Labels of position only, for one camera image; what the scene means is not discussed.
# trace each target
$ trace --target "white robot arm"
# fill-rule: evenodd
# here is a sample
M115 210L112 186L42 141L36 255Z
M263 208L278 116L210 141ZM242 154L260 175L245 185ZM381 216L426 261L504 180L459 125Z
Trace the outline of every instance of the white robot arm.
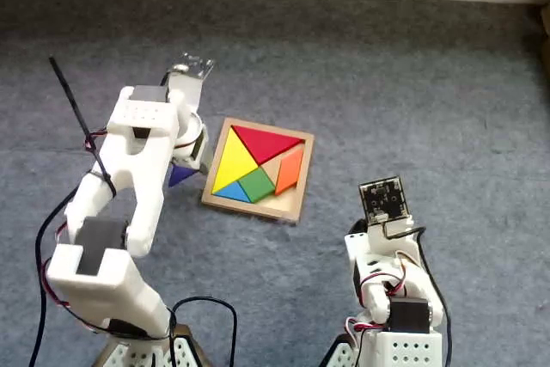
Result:
M441 367L442 335L435 328L446 308L415 239L425 229L413 227L399 177L363 184L359 192L366 220L351 228L345 245L364 309L346 320L348 337L322 365Z
M204 173L211 164L208 132L197 110L213 61L188 54L182 60L167 73L168 84L120 91L99 160L65 210L70 243L56 246L46 275L82 321L157 360L165 355L170 312L132 257L150 251L170 163ZM137 201L130 223L97 217L128 187ZM131 365L132 354L121 365Z

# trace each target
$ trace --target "wire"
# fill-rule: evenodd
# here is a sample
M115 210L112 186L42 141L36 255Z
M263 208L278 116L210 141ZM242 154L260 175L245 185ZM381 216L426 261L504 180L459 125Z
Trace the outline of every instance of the wire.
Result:
M367 330L363 330L363 332L361 333L361 344L359 345L359 353L357 354L357 358L355 360L355 367L358 367L359 365L359 359L361 358L361 350L363 350L363 336L364 336L364 332L367 331Z
M61 71L61 68L59 68L57 61L53 56L49 57L50 65L52 66L53 71L55 72L56 76L58 77L59 83L61 84L61 87L63 88L63 91L65 92L65 96L67 96L67 99L69 100L70 106L72 107L72 111L74 112L76 116L76 120L80 124L80 127L82 128L82 132L84 132L84 137L86 137L86 141L89 144L89 152L94 156L95 161L100 167L101 174L103 175L103 179L109 186L109 189L111 190L111 193L113 194L113 198L117 194L117 190L114 187L113 182L111 181L111 175L107 172L105 169L105 165L103 164L103 161L101 160L101 157L97 153L94 139L91 137L88 126L86 125L86 121L84 120L84 117L82 113L80 112L80 109L78 108L78 105L76 104L75 96L72 93L72 90L70 89L69 84L67 83L67 80L65 79L65 76L63 75L63 72Z
M50 298L57 304L57 305L61 305L63 307L67 307L69 306L69 303L67 303L66 301L61 301L59 298L58 298L58 295L52 290L52 287L50 286L50 284L48 283L48 280L46 278L46 268L48 266L48 263L50 262L50 260L52 259L52 257L48 258L46 261L44 261L44 263L42 264L42 268L40 270L40 282L42 283L42 285L44 286L44 289L46 290L46 293L48 294L48 296L50 296Z
M179 307L181 307L185 303L192 303L194 301L209 301L211 303L217 303L223 305L225 308L229 309L231 311L231 314L233 315L233 333L231 334L231 354L229 356L229 367L233 367L233 364L235 362L235 344L237 340L237 313L235 311L235 308L225 302L224 300L221 300L219 298L215 297L209 297L209 296L195 296L195 297L189 297L184 298L183 300L179 300L170 311L170 334L169 334L169 342L170 342L170 359L172 362L172 367L177 367L175 362L175 349L174 349L174 329L177 325L177 318L176 318L176 311Z
M40 350L40 345L42 344L42 337L44 335L44 326L46 324L46 290L44 285L40 282L40 274L42 270L42 238L44 238L44 233L46 229L52 223L53 219L59 214L59 212L69 204L69 201L75 196L76 190L78 187L75 187L70 193L56 206L50 215L44 220L38 233L36 235L36 240L34 241L34 258L36 260L36 273L39 276L40 284L40 318L38 323L38 331L36 332L36 340L34 342L33 353L31 354L31 359L28 362L29 367L34 367L36 364L36 358L38 357L38 352Z
M61 234L63 233L63 230L67 228L67 222L65 221L61 225L59 225L59 228L55 230L55 242L59 243L59 240L61 239Z
M447 355L445 357L445 367L450 367L450 363L453 358L453 335L452 335L452 328L451 328L450 312L449 312L449 308L447 307L447 303L445 302L445 298L443 297L441 290L439 290L436 280L434 279L433 274L430 271L430 267L428 266L428 261L426 261L426 257L424 254L424 249L422 248L422 243L420 240L422 238L422 235L425 233L425 230L426 228L422 227L422 229L418 231L419 234L416 237L416 242L419 245L420 259L422 260L424 269L428 273L428 277L430 277L431 284L433 285L433 288L436 291L437 296L441 301L441 304L443 305L443 312L445 313L445 318L447 319Z
M358 340L355 338L355 334L352 333L351 330L350 330L350 322L353 322L355 324L358 321L353 317L347 317L345 319L345 323L344 323L344 330L351 337L351 340L353 341L354 346L357 347L358 346Z
M397 290L399 288L401 288L401 286L403 285L403 282L405 280L405 272L403 272L403 276L402 277L398 277L396 276L395 274L390 274L389 272L375 272L374 274L370 274L368 277L365 277L363 278L363 280L361 281L361 283L359 283L359 291L362 290L363 288L363 284L366 283L367 281L375 278L375 277L380 277L380 276L387 276L387 277L394 277L395 279L397 279L397 284L396 285L393 285L391 289L388 290L388 294L392 294L392 293L395 293L397 292ZM364 304L363 304L363 294L359 294L359 303L361 304L361 307L364 308Z

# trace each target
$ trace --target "wooden puzzle frame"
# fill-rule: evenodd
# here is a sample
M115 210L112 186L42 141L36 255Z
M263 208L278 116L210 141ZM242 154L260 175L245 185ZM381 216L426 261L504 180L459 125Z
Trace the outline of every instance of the wooden puzzle frame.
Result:
M212 188L214 186L214 180L216 179L217 170L221 162L223 148L227 141L229 130L233 125L244 126L247 128L256 129L258 131L278 133L281 135L300 138L303 140L304 150L302 155L302 164L300 166L300 175L296 184L296 198L294 199L294 205L288 211L269 208L263 205L249 204L233 199L222 198L212 194ZM290 129L258 124L256 122L248 122L235 118L226 118L223 122L222 131L220 132L220 138L217 141L216 152L214 154L211 169L208 173L208 178L206 179L206 186L205 190L203 191L202 202L207 205L218 206L232 211L260 215L262 217L277 218L292 222L298 221L298 219L300 218L300 212L302 210L303 196L305 194L306 181L308 179L309 163L311 161L311 154L313 152L314 140L314 136L307 132L292 131Z

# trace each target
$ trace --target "red triangle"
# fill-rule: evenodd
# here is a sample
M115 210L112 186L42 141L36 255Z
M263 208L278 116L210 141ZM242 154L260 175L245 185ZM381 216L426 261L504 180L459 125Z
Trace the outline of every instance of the red triangle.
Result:
M258 165L269 161L274 156L282 154L293 146L303 142L303 139L287 137L278 133L258 131L257 129L233 125L233 130L247 147L248 152Z

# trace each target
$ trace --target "orange piece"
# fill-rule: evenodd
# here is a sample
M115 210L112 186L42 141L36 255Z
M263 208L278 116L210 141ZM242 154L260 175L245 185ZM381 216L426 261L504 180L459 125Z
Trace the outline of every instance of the orange piece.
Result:
M300 149L296 152L292 152L281 160L275 195L279 195L298 182L298 178L300 177L300 166L302 165L302 155L303 149Z

